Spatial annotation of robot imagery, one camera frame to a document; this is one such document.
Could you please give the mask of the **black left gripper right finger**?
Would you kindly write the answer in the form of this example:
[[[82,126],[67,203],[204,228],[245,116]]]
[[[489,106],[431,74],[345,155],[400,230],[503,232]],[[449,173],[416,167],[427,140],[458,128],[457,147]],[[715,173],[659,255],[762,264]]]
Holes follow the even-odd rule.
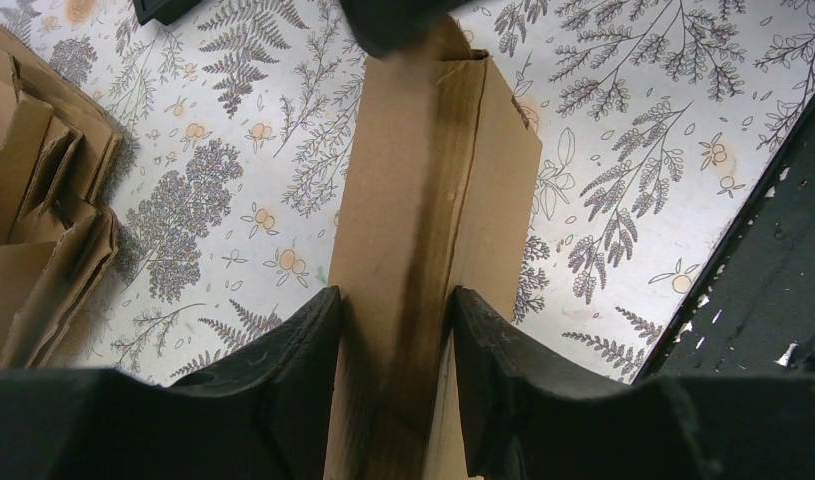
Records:
[[[450,297],[467,472],[487,479],[815,479],[815,375],[625,385]]]

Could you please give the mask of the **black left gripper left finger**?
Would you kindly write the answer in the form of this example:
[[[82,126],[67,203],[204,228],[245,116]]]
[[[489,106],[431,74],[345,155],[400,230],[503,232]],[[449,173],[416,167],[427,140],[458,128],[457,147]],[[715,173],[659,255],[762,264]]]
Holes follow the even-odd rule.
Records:
[[[0,372],[0,479],[320,479],[337,287],[167,387],[114,369]]]

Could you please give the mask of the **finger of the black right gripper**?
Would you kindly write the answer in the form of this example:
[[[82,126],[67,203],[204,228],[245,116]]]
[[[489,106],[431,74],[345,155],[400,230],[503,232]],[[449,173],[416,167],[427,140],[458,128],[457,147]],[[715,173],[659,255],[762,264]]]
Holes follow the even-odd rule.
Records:
[[[358,46],[385,57],[415,43],[467,0],[341,0],[339,6]]]

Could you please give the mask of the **cardboard box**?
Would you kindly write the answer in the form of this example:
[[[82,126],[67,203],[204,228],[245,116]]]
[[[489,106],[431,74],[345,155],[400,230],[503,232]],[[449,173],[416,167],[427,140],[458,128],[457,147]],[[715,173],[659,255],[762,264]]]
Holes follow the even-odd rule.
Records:
[[[513,315],[541,153],[453,18],[366,61],[328,272],[345,328],[326,478],[466,477],[448,301],[461,285]]]

